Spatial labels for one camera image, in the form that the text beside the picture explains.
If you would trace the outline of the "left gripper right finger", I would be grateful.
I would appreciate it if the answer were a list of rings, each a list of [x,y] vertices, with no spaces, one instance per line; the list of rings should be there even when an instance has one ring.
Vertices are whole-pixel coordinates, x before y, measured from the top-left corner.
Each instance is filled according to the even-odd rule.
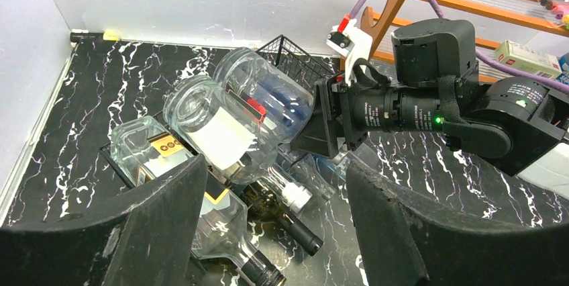
[[[567,285],[568,225],[528,228],[455,211],[361,163],[346,173],[370,285]]]

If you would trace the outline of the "clear square liquor bottle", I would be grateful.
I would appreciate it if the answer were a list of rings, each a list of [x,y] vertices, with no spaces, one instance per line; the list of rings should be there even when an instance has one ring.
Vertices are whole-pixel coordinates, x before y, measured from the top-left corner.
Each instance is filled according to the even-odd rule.
[[[110,157],[135,192],[150,191],[158,207],[136,228],[148,234],[146,250],[158,259],[138,285],[180,285],[192,257],[226,258],[250,285],[283,285],[282,273],[246,236],[247,209],[158,120],[144,116],[111,132]]]

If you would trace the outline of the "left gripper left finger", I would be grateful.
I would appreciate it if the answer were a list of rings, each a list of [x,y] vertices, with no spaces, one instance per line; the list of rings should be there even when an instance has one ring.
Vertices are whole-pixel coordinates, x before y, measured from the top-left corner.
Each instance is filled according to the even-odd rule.
[[[2,285],[138,285],[158,259],[146,250],[148,234],[136,228],[157,209],[150,191],[133,189],[57,222],[28,222],[1,229]],[[189,262],[180,285],[193,285],[202,270]]]

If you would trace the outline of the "clear round silver-cap bottle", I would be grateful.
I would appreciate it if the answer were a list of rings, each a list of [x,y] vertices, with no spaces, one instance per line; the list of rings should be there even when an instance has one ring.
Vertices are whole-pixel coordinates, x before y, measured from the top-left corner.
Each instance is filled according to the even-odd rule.
[[[278,165],[278,140],[272,131],[210,76],[177,83],[166,96],[163,117],[231,183],[261,181],[295,213],[311,200],[311,192]]]

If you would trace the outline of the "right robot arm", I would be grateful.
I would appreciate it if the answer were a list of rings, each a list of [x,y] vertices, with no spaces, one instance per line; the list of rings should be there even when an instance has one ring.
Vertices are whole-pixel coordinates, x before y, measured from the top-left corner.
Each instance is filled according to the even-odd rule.
[[[369,132],[440,132],[450,150],[568,196],[567,86],[524,73],[482,84],[466,20],[415,22],[392,43],[396,84],[367,59],[369,34],[348,19],[332,28],[327,44],[345,68],[315,83],[313,112],[293,150],[332,159],[339,139],[355,150]]]

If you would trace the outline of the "clear round flask bottle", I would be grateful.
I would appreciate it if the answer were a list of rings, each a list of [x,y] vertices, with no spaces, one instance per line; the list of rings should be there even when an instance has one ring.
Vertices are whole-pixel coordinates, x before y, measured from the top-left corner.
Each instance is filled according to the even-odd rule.
[[[249,48],[227,53],[213,79],[271,129],[279,142],[292,141],[312,115],[312,94]]]

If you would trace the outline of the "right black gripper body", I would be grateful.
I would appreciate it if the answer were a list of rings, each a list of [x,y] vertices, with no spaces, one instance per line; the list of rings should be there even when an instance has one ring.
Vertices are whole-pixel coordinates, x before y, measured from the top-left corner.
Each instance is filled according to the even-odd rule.
[[[339,153],[339,138],[355,149],[356,127],[350,115],[346,82],[341,77],[319,79],[314,94],[311,117],[291,140],[291,149],[333,159]]]

